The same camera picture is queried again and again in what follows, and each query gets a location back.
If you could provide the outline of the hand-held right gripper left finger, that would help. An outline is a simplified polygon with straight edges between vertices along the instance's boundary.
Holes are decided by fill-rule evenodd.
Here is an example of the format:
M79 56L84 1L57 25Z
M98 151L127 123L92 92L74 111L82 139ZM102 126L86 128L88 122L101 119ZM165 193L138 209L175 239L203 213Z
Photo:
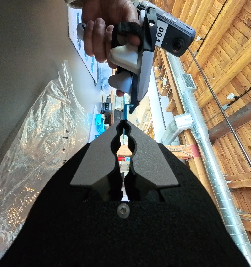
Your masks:
M123 180L117 157L124 121L114 123L94 139L81 160L70 185L97 191L103 200L121 200Z

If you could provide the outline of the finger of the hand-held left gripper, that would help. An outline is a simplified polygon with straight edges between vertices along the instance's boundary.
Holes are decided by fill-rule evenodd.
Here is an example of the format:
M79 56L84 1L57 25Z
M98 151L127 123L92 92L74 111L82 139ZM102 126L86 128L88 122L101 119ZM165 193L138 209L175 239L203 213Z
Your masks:
M150 75L153 65L154 52L144 51L142 53L142 62L140 74L133 74L132 89L130 94L130 109L129 113L132 114L137 108L141 100L147 94L150 84Z

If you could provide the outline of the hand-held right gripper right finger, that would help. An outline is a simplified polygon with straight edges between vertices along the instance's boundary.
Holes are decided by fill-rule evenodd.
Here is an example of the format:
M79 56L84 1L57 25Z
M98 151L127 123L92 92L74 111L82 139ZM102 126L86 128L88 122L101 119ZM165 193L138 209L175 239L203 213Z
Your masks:
M129 201L141 201L151 191L179 187L179 182L158 143L129 121L125 121L130 156L125 190Z

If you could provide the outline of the small screws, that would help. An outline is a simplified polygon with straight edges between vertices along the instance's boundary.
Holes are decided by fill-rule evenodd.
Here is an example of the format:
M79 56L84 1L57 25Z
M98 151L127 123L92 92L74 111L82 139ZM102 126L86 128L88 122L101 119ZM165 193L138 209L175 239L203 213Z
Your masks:
M68 141L69 141L69 130L65 130L65 134L63 135L63 139L64 139L64 143L63 143L63 148L62 148L62 152L63 152L63 165L67 162L67 157L68 157Z

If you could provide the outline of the person's left hand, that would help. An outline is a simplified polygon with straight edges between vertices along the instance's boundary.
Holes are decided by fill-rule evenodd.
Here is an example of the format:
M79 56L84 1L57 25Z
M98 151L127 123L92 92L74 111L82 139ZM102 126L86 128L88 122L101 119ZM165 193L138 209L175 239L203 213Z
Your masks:
M128 0L86 0L83 1L82 21L84 30L84 50L97 62L107 62L111 69L117 65L109 59L114 25L131 21L138 23L137 10Z

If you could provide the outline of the white crumpled wrap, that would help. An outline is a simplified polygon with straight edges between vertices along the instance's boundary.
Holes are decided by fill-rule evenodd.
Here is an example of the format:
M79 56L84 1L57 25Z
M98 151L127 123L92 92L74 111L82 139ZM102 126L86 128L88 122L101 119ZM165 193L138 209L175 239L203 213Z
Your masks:
M113 88L109 85L108 79L113 74L113 70L109 67L109 65L104 63L99 63L100 68L100 80L101 80L101 89L103 93L107 96L111 95Z

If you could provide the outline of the white air vent grille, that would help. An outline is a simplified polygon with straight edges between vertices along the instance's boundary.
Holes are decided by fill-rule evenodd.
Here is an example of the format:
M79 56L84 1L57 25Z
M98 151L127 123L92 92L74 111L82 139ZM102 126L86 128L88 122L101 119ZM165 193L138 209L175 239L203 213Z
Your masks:
M183 93L185 90L194 92L196 91L196 85L192 79L192 76L190 74L180 74L177 78L177 83L179 85L179 88L181 92Z

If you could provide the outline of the white foam tray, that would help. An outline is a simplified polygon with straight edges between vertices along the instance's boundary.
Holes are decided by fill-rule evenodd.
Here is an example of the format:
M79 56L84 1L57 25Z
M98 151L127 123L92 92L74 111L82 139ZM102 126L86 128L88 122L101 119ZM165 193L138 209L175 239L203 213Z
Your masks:
M100 124L96 125L96 119L100 119ZM94 105L93 115L91 117L90 130L88 136L88 143L92 142L96 137L104 132L104 119L105 115L102 114L101 108L98 110L97 105Z

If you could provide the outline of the grey timer with green display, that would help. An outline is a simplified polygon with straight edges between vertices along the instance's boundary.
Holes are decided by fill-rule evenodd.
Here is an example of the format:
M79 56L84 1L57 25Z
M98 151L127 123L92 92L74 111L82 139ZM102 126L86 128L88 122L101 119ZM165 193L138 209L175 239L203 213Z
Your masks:
M111 115L112 114L112 103L104 102L102 104L102 114Z

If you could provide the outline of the white instruction booklet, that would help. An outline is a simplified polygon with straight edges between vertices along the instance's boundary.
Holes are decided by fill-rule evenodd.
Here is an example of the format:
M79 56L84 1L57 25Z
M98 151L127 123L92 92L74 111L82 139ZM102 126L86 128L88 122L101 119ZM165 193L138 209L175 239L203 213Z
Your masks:
M69 38L85 64L95 85L98 81L98 62L95 57L90 57L84 50L83 35L86 24L82 22L82 10L68 7Z

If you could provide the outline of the clear plastic bag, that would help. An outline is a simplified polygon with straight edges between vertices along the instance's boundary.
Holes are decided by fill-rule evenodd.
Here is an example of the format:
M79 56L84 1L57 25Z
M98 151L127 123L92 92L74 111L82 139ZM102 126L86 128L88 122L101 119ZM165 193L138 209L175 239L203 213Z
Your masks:
M65 130L69 160L86 144L89 120L73 89L67 60L29 109L0 164L0 257L17 237L49 179L63 165Z

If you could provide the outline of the wooden wall shelves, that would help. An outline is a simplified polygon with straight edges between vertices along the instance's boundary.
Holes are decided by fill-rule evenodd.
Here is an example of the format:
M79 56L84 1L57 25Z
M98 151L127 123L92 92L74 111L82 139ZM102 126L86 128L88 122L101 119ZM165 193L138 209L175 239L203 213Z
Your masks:
M168 99L165 111L172 112L176 107L172 91L172 89L174 89L174 81L171 76L170 65L166 52L159 47L155 48L153 67L159 96L161 98L166 97Z

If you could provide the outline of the silver spiral air duct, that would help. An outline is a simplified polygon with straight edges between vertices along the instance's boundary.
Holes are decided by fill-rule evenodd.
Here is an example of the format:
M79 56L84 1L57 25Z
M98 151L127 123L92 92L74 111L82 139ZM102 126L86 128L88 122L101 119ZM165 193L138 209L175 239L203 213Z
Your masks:
M207 176L210 180L214 196L222 215L222 220L227 232L251 266L251 243L248 239L223 172L214 153L209 139L208 129L196 101L194 91L185 87L185 84L181 82L181 80L178 80L181 78L181 75L185 74L180 59L169 52L166 52L166 55L169 60L170 69L172 71L173 79L175 81L184 111L189 113L193 119L190 129L198 144Z

